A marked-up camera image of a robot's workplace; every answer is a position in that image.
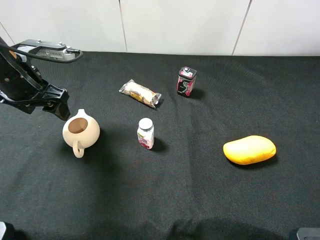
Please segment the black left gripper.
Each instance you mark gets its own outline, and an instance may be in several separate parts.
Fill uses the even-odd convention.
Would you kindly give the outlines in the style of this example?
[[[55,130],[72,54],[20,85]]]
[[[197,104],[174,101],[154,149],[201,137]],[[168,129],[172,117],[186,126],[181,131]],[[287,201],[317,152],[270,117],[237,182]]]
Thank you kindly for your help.
[[[29,78],[29,72],[19,73],[9,65],[0,66],[0,103],[12,106],[31,114],[36,107],[51,113],[62,121],[70,117],[68,107],[69,94],[66,89],[56,87],[43,78],[40,73]]]

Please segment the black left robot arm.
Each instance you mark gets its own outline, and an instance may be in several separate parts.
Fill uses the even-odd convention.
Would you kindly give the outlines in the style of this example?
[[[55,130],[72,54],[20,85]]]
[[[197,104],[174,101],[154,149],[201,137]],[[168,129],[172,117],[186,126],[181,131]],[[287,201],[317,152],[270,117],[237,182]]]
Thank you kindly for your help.
[[[0,102],[27,114],[42,107],[44,112],[67,121],[67,90],[48,83],[30,59],[23,60],[15,50],[0,40]]]

